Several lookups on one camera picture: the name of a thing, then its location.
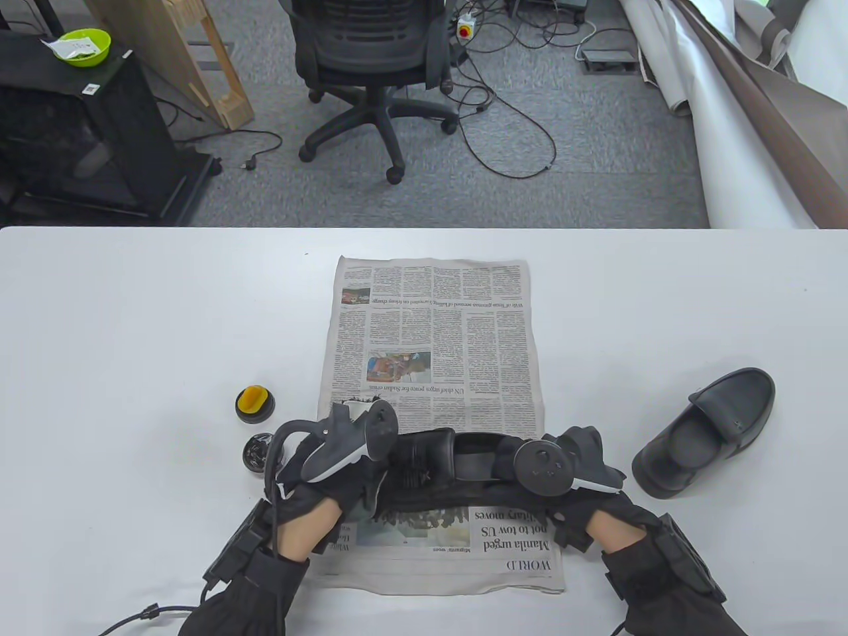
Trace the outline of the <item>person's left hand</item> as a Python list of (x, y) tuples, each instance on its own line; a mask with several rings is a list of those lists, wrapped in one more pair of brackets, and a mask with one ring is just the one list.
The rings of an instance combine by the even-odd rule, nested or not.
[(389, 466), (364, 457), (323, 481), (297, 485), (278, 512), (278, 554), (295, 562), (322, 554), (354, 508), (374, 506)]

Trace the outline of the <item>person's right hand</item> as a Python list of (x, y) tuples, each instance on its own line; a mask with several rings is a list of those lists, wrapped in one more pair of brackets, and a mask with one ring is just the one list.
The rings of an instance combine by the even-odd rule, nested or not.
[(624, 493), (623, 473), (605, 464), (595, 427), (570, 427), (559, 437), (537, 440), (507, 436), (496, 445), (492, 476), (496, 481), (485, 491), (492, 505), (551, 521), (560, 547), (587, 551), (594, 541), (588, 527), (597, 512), (650, 534), (661, 529), (657, 515)]

